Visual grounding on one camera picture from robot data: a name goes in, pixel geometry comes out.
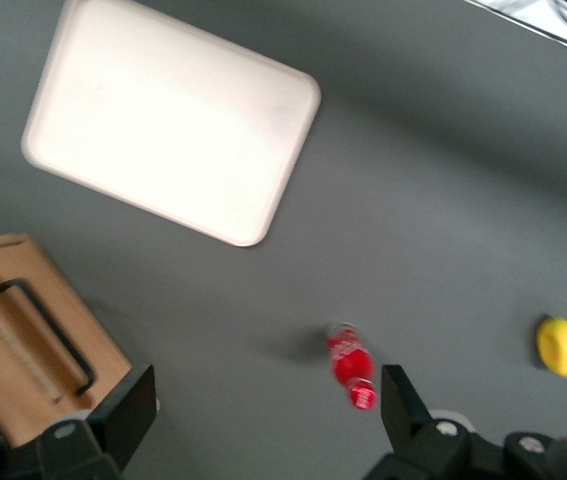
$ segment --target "red bottle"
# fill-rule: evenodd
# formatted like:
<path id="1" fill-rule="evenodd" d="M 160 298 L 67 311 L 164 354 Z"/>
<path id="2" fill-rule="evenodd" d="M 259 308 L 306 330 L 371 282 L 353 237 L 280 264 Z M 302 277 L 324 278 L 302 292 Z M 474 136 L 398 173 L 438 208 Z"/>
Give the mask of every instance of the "red bottle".
<path id="1" fill-rule="evenodd" d="M 332 372 L 348 391 L 352 404 L 359 410 L 372 409 L 376 404 L 376 389 L 372 383 L 374 360 L 356 327 L 349 323 L 336 325 L 328 332 L 327 344 Z"/>

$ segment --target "gray surface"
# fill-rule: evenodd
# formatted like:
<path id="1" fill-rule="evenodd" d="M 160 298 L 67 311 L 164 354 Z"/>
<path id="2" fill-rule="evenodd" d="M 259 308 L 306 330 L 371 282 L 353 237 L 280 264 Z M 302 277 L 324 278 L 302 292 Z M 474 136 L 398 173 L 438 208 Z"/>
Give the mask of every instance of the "gray surface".
<path id="1" fill-rule="evenodd" d="M 567 381 L 529 348 L 567 316 L 567 50 L 460 0 L 145 3 L 307 71 L 323 103 L 269 235 L 234 248 L 23 160 L 61 2 L 0 1 L 0 233 L 34 235 L 155 364 L 128 478 L 361 478 L 388 443 L 330 377 L 335 320 L 492 441 L 567 434 Z"/>

